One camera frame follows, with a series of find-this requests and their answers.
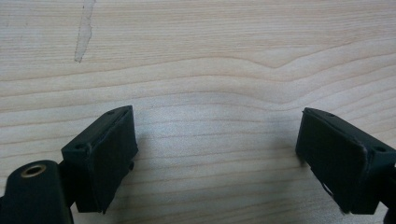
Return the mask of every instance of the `black plastic housing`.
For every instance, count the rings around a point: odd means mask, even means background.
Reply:
[[[306,108],[296,153],[344,213],[373,214],[396,151],[325,111]]]
[[[35,169],[41,169],[42,173],[29,175],[29,170]],[[55,161],[35,161],[18,168],[7,180],[0,223],[73,223],[63,189]]]
[[[137,151],[130,105],[108,111],[62,148],[79,212],[107,210]]]

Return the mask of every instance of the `screw hole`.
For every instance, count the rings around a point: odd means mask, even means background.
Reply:
[[[33,165],[27,169],[25,169],[22,173],[21,176],[23,178],[30,178],[33,176],[37,176],[40,175],[41,173],[43,173],[45,170],[47,169],[47,166],[44,164],[37,164],[37,165]]]
[[[386,151],[387,151],[386,149],[384,149],[384,148],[382,148],[382,147],[374,147],[374,149],[375,149],[376,151],[379,151],[379,152],[386,152]]]

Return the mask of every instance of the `wood grain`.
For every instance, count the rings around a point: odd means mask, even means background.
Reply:
[[[85,3],[0,1],[1,194],[133,105],[134,171],[105,216],[73,208],[77,224],[382,223],[382,204],[343,216],[294,146],[310,106],[396,147],[394,1]]]

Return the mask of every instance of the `dark mark on wood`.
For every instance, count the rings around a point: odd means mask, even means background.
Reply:
[[[95,0],[84,0],[81,22],[79,24],[78,42],[75,52],[75,61],[81,63],[92,36],[91,15]]]

